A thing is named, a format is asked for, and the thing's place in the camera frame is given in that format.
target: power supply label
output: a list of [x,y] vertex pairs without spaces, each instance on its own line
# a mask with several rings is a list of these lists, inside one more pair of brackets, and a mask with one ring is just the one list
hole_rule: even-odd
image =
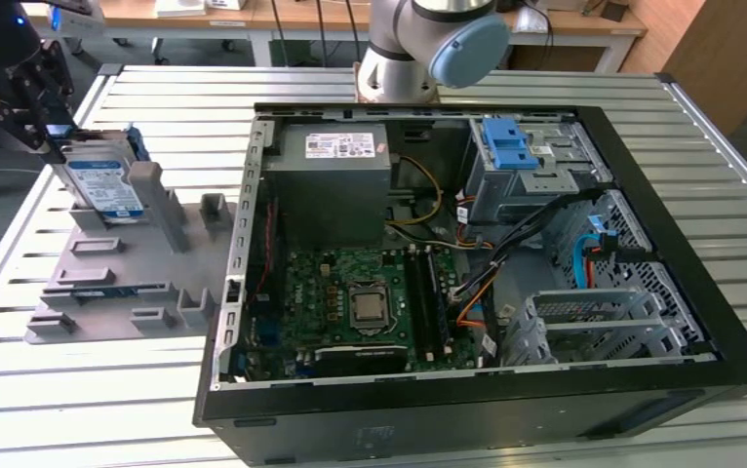
[[372,158],[374,134],[310,134],[307,159]]
[[133,188],[124,181],[125,171],[119,161],[71,161],[68,167],[87,201],[101,215],[113,218],[141,216],[143,206]]

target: yellow wire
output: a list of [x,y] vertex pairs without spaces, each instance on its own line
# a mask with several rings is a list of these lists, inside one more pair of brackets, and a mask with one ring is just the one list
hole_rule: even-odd
[[438,211],[440,210],[440,207],[443,206],[443,190],[440,190],[440,184],[438,183],[438,180],[435,179],[435,177],[431,175],[428,170],[423,167],[423,165],[414,158],[410,158],[408,156],[400,156],[400,159],[404,159],[404,160],[410,161],[411,164],[414,165],[414,167],[420,170],[420,173],[426,174],[426,176],[431,180],[431,183],[435,185],[435,191],[438,193],[438,201],[435,202],[435,208],[432,209],[431,213],[428,213],[427,215],[424,215],[422,217],[416,217],[414,219],[402,219],[402,220],[395,219],[395,220],[391,220],[391,221],[386,221],[386,224],[398,224],[398,225],[419,224],[420,222],[426,221],[427,219],[431,219],[438,214]]

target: red wire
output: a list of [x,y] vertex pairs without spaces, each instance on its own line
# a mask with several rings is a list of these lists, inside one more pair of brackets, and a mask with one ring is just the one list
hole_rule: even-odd
[[267,277],[269,276],[269,269],[272,267],[272,204],[267,204],[267,228],[264,232],[264,249],[267,251],[267,261],[264,263],[264,271],[260,274],[260,281],[257,282],[257,287],[255,288],[255,293],[248,300],[247,304],[251,304],[257,294],[260,293],[264,283],[267,282]]
[[[602,249],[599,247],[594,248],[591,252],[598,252]],[[587,287],[594,288],[594,262],[590,258],[584,258],[584,276],[587,279]]]
[[586,259],[584,275],[587,276],[587,287],[594,288],[594,262]]

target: wire bundle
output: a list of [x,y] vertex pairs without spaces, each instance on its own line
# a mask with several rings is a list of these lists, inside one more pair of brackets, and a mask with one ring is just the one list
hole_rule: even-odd
[[547,223],[552,220],[554,216],[567,205],[587,201],[596,200],[603,194],[600,188],[588,188],[582,190],[579,193],[562,195],[555,198],[547,205],[540,207],[535,212],[524,217],[522,221],[512,227],[502,241],[495,245],[495,248],[490,252],[490,257],[484,263],[484,268],[476,273],[454,291],[452,296],[459,296],[474,287],[480,285],[478,293],[466,302],[466,306],[460,309],[458,315],[456,323],[458,325],[467,326],[482,326],[479,322],[471,322],[464,320],[470,309],[478,302],[480,296],[486,293],[487,289],[495,282],[499,275],[499,270],[502,265],[508,259],[508,251],[516,247],[523,241],[530,239],[535,234],[542,231]]

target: sticker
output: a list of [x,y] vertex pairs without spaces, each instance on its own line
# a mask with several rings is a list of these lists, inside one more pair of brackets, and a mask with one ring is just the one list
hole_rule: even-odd
[[532,154],[534,156],[550,154],[552,156],[554,155],[554,148],[551,148],[548,145],[546,145],[546,146],[530,146],[530,154]]
[[209,26],[227,26],[227,27],[245,27],[245,22],[243,21],[209,21]]
[[374,134],[310,134],[307,159],[372,158]]
[[483,339],[480,340],[480,345],[483,346],[483,349],[487,350],[487,353],[490,353],[495,358],[495,353],[499,350],[499,345],[495,342],[495,339],[492,339],[487,334],[484,334]]
[[73,292],[75,297],[101,297],[104,292],[101,291],[77,291]]
[[396,426],[363,427],[356,430],[354,445],[358,449],[387,451],[394,443]]
[[68,167],[92,207],[108,217],[141,216],[136,192],[123,180],[125,172],[119,161],[72,161]]
[[626,36],[639,36],[643,34],[640,29],[612,29],[611,34],[626,35]]
[[456,222],[460,224],[468,224],[468,208],[456,207]]

